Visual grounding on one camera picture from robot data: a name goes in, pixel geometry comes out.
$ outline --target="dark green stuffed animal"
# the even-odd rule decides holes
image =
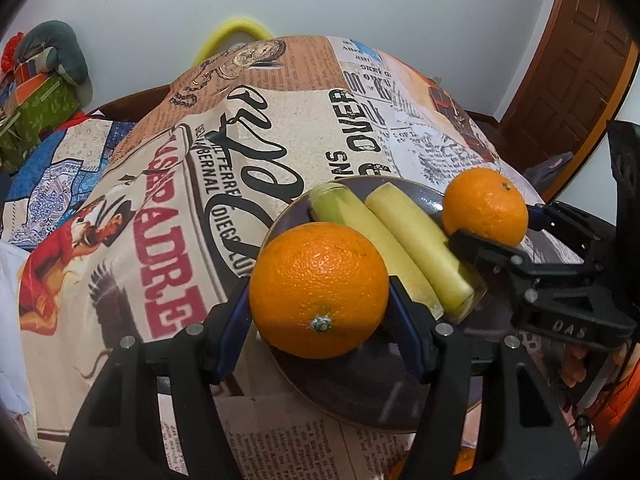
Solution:
[[[88,77],[76,34],[65,22],[44,22],[25,34],[15,49],[14,63],[29,59],[34,59],[38,73],[55,70],[75,86],[80,86]]]

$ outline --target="plate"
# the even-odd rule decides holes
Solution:
[[[361,200],[385,182],[393,183],[423,211],[440,221],[442,194],[423,184],[389,176],[340,179],[340,183],[349,187]],[[276,219],[264,244],[284,231],[307,222],[311,222],[311,218],[308,193],[305,193]],[[528,235],[530,238],[541,235],[547,240],[541,233],[529,232]],[[488,292],[458,327],[473,336],[498,340],[507,333],[515,333],[510,325],[508,294],[499,276],[486,276],[485,281]],[[378,330],[355,350],[332,359],[310,360],[275,348],[271,348],[271,351],[276,364],[293,387],[338,420],[393,433],[413,433],[417,430],[429,387],[420,384],[405,371],[398,346],[382,330]],[[478,405],[481,396],[482,378],[473,377],[468,408]]]

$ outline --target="wall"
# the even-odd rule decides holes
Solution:
[[[538,19],[536,20],[536,24],[531,31],[531,37],[529,38],[529,43],[527,43],[527,47],[520,59],[520,63],[516,69],[515,74],[513,75],[513,79],[509,83],[506,92],[502,96],[502,100],[498,107],[495,109],[494,117],[501,121],[502,117],[507,111],[507,108],[511,104],[513,97],[516,95],[518,88],[520,87],[520,83],[522,83],[522,79],[524,78],[527,70],[529,69],[529,65],[531,64],[531,60],[533,60],[533,56],[538,49],[538,45],[540,44],[540,40],[542,39],[542,34],[545,31],[546,22],[548,22],[549,16],[551,14],[551,9],[554,5],[554,0],[542,0],[542,5],[540,6],[540,12],[538,13]]]
[[[8,37],[59,19],[89,65],[89,109],[172,81],[231,16],[274,35],[356,38],[440,76],[463,107],[493,114],[537,23],[543,0],[28,0]]]
[[[640,71],[636,73],[616,119],[640,124]],[[609,141],[605,136],[558,200],[615,225],[617,198],[616,181],[611,174]]]

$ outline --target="orange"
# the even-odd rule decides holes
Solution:
[[[475,449],[471,447],[461,447],[460,452],[458,453],[458,459],[456,460],[456,465],[453,468],[453,474],[457,475],[465,471],[469,471],[474,466],[475,459],[476,459]],[[398,477],[402,472],[402,468],[404,467],[405,462],[406,462],[406,457],[401,458],[400,462],[396,463],[393,469],[389,472],[388,480],[398,480]]]
[[[312,222],[284,232],[260,252],[249,305],[271,345],[325,359],[373,334],[388,288],[385,263],[371,242],[350,227]]]
[[[515,184],[488,168],[472,168],[454,178],[444,192],[442,225],[447,234],[466,229],[516,247],[529,223],[527,205]]]

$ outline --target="door panel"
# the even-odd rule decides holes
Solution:
[[[535,72],[500,124],[519,171],[577,153],[603,114],[631,38],[605,0],[562,0]]]

